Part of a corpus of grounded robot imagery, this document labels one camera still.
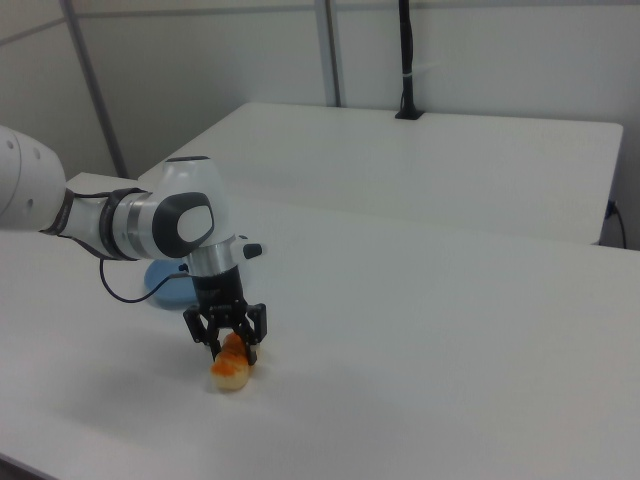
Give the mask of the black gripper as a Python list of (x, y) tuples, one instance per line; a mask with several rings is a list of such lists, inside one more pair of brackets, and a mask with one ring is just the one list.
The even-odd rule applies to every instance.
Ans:
[(214, 276), (191, 277), (197, 305), (183, 312), (183, 318), (195, 343), (208, 346), (212, 359), (221, 352), (219, 316), (221, 306), (233, 305), (234, 332), (240, 337), (249, 365), (257, 361), (257, 349), (267, 335), (267, 308), (263, 303), (248, 305), (243, 292), (239, 267)]

